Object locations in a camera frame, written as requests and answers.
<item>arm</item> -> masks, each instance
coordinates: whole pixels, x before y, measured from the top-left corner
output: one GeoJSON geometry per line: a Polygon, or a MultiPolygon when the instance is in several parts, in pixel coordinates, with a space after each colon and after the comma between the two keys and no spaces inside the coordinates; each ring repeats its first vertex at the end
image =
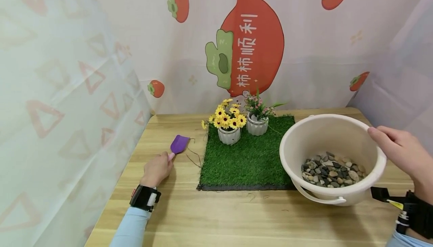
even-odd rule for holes
{"type": "MultiPolygon", "coordinates": [[[[144,175],[140,180],[140,185],[156,189],[162,180],[170,174],[171,168],[173,168],[173,162],[169,161],[167,152],[163,152],[144,166],[144,175]]],[[[141,247],[150,216],[151,213],[143,209],[128,208],[110,247],[141,247]]]]}
{"type": "MultiPolygon", "coordinates": [[[[368,134],[379,145],[388,159],[413,180],[414,194],[433,205],[433,158],[412,134],[388,127],[371,127],[368,134]]],[[[433,247],[427,239],[408,228],[405,235],[394,232],[387,247],[433,247]]]]}

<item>grass mat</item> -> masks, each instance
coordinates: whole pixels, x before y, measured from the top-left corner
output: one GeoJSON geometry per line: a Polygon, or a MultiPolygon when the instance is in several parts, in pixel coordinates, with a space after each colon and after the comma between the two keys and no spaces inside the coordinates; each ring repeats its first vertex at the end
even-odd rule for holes
{"type": "Polygon", "coordinates": [[[244,127],[241,139],[233,145],[223,144],[211,125],[197,190],[295,189],[279,155],[281,139],[293,124],[291,115],[270,118],[262,136],[253,136],[244,127]]]}

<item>bucket handle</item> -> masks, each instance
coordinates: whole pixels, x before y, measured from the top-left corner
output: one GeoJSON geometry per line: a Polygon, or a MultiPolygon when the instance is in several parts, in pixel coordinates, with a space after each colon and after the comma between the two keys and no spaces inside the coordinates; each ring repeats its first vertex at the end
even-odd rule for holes
{"type": "Polygon", "coordinates": [[[310,195],[309,193],[307,193],[299,184],[297,184],[296,182],[292,181],[293,185],[296,187],[296,189],[298,190],[298,192],[300,192],[303,196],[307,197],[308,199],[310,199],[313,202],[317,202],[320,204],[326,204],[326,205],[337,205],[337,204],[342,204],[346,202],[346,199],[344,199],[342,196],[339,196],[337,199],[333,199],[333,200],[323,200],[323,199],[319,199],[317,197],[314,197],[312,195],[310,195]]]}

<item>purple shovel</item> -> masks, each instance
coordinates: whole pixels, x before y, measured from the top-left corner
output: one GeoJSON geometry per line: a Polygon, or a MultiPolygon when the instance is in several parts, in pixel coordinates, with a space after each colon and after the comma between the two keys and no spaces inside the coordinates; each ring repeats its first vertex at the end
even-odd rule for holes
{"type": "Polygon", "coordinates": [[[168,155],[168,161],[171,161],[176,154],[183,152],[188,145],[188,141],[190,138],[177,135],[176,138],[171,143],[170,149],[171,153],[168,155]]]}

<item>white flower pot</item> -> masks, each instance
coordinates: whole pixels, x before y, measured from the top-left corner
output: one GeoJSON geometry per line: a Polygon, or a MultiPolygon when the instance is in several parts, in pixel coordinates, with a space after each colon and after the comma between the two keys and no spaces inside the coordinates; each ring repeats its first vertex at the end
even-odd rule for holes
{"type": "Polygon", "coordinates": [[[248,133],[254,136],[260,136],[266,133],[268,130],[269,118],[257,120],[257,117],[251,113],[248,113],[246,129],[248,133]]]}
{"type": "Polygon", "coordinates": [[[234,144],[241,138],[241,129],[226,131],[221,128],[218,129],[218,137],[223,144],[234,144]]]}

